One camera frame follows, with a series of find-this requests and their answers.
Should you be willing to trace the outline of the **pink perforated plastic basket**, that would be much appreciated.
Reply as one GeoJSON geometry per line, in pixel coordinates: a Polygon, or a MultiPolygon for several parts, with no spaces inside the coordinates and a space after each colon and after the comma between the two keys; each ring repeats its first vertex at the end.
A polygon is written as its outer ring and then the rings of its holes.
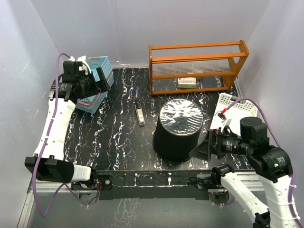
{"type": "MultiPolygon", "coordinates": [[[[107,83],[109,84],[110,87],[114,83],[113,74],[114,74],[113,71],[111,71],[110,74],[107,77],[107,83]]],[[[77,104],[78,105],[83,105],[83,106],[86,106],[86,107],[92,107],[93,104],[97,101],[97,99],[99,97],[101,97],[102,95],[107,95],[107,92],[100,93],[100,94],[97,94],[95,96],[92,96],[92,97],[89,97],[89,98],[85,98],[85,99],[82,99],[82,100],[78,100],[77,104]]]]}

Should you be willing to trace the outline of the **large black plastic bucket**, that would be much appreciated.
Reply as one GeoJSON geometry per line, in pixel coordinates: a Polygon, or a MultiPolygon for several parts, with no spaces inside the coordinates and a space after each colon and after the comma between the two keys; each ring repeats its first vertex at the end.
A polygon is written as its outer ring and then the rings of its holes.
{"type": "Polygon", "coordinates": [[[175,98],[160,110],[152,146],[156,154],[172,163],[187,161],[197,147],[203,126],[202,109],[193,101],[175,98]]]}

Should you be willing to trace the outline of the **white perforated plastic basket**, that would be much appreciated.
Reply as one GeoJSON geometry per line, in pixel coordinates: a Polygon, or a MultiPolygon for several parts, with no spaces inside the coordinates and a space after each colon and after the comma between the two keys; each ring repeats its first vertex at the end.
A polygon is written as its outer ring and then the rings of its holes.
{"type": "Polygon", "coordinates": [[[251,101],[242,100],[233,105],[224,113],[225,119],[221,119],[218,113],[228,108],[230,104],[239,98],[226,93],[221,93],[212,118],[210,129],[223,128],[228,125],[232,132],[240,135],[240,120],[244,117],[256,117],[258,109],[251,101]]]}

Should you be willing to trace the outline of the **black silver stapler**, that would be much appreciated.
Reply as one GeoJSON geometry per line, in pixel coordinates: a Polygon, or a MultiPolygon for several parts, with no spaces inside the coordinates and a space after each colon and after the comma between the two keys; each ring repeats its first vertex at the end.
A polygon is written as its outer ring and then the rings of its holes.
{"type": "Polygon", "coordinates": [[[142,106],[138,99],[135,100],[134,105],[135,105],[139,125],[144,126],[145,120],[144,120],[144,116],[143,116],[142,106]]]}

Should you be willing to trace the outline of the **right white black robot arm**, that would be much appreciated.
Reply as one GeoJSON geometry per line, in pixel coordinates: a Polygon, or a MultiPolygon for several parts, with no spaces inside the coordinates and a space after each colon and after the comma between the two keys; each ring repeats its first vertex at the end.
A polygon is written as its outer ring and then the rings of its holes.
{"type": "Polygon", "coordinates": [[[233,168],[224,164],[214,167],[209,184],[225,188],[242,206],[255,228],[301,228],[293,190],[293,168],[286,151],[270,145],[267,125],[258,117],[240,120],[240,135],[229,126],[209,129],[205,140],[189,156],[208,161],[212,154],[245,156],[261,181],[267,204],[262,203],[241,181],[233,168]]]}

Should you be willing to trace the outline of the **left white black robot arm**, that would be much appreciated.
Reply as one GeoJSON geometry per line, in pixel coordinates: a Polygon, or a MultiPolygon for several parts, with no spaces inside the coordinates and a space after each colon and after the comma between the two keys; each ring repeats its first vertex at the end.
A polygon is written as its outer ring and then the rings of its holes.
{"type": "Polygon", "coordinates": [[[54,80],[48,96],[48,114],[43,134],[25,167],[39,181],[80,181],[92,190],[97,176],[89,166],[66,161],[64,146],[68,125],[75,109],[95,113],[113,85],[113,68],[107,57],[72,57],[64,61],[63,73],[54,80]]]}

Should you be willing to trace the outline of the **small white red box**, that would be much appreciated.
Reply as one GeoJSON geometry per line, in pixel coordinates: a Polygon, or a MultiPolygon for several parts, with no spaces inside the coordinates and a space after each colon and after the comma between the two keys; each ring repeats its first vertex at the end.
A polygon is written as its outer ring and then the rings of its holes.
{"type": "Polygon", "coordinates": [[[197,82],[195,77],[178,78],[178,88],[196,88],[197,82]]]}

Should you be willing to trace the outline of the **orange wooden shelf rack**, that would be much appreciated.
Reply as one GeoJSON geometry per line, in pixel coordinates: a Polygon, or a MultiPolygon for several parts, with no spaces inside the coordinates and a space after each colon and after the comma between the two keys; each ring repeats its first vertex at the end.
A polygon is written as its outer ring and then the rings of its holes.
{"type": "Polygon", "coordinates": [[[227,91],[249,56],[244,40],[149,46],[151,95],[227,91]],[[178,88],[178,78],[195,77],[196,88],[178,88]]]}

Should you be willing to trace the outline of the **black front mounting rail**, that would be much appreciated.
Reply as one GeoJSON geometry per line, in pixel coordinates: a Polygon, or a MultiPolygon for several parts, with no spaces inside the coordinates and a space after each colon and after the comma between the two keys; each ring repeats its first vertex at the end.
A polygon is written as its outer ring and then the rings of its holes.
{"type": "Polygon", "coordinates": [[[94,193],[100,200],[126,198],[169,199],[194,198],[216,199],[228,191],[211,182],[209,170],[190,171],[98,171],[93,182],[86,188],[80,183],[72,184],[72,189],[80,193],[94,193]]]}

